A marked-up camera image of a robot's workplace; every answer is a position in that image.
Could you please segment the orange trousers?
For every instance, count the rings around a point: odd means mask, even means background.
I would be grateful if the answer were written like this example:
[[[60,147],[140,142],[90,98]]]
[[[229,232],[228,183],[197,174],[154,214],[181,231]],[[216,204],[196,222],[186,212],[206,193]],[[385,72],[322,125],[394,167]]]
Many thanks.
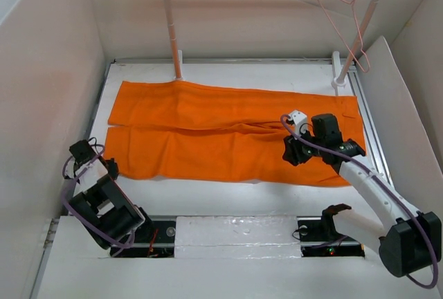
[[[284,161],[288,131],[280,118],[295,110],[333,114],[344,138],[365,142],[354,96],[126,81],[109,115],[105,157],[129,179],[344,186],[319,158],[298,166]]]

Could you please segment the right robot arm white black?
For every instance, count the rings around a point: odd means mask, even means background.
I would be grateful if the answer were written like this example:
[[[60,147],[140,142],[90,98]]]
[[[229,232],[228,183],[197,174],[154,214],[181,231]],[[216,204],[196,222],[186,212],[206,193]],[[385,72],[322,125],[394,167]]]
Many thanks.
[[[422,212],[405,200],[370,164],[363,148],[345,141],[333,114],[307,117],[300,111],[281,116],[289,132],[284,138],[283,160],[293,166],[314,157],[345,179],[371,207],[378,222],[339,204],[322,212],[320,231],[327,239],[347,235],[378,253],[388,272],[411,278],[418,270],[431,267],[433,288],[442,259],[442,222],[434,212]]]

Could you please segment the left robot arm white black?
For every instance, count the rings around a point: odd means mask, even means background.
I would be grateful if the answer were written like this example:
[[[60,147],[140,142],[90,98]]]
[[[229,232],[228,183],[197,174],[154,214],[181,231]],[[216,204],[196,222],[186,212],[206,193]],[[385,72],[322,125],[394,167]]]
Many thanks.
[[[105,159],[99,145],[81,140],[70,146],[73,158],[74,186],[83,191],[67,202],[75,215],[91,234],[98,246],[107,250],[129,246],[126,241],[147,241],[154,234],[154,224],[145,211],[132,203],[116,183],[117,162]]]

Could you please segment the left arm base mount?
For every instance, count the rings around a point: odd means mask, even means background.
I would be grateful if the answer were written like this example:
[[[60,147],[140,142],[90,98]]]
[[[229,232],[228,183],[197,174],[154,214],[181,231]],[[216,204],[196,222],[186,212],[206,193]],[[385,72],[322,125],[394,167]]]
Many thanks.
[[[110,256],[116,258],[169,258],[174,257],[176,218],[157,218],[153,220],[152,230],[143,225],[135,232],[131,248],[120,251],[110,249]]]

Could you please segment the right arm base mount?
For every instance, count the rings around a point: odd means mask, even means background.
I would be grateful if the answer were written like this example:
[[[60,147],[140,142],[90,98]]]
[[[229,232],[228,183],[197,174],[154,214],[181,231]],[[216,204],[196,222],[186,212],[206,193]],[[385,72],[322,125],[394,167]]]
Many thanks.
[[[321,217],[298,217],[292,237],[300,244],[301,256],[308,257],[365,257],[362,244],[337,233]]]

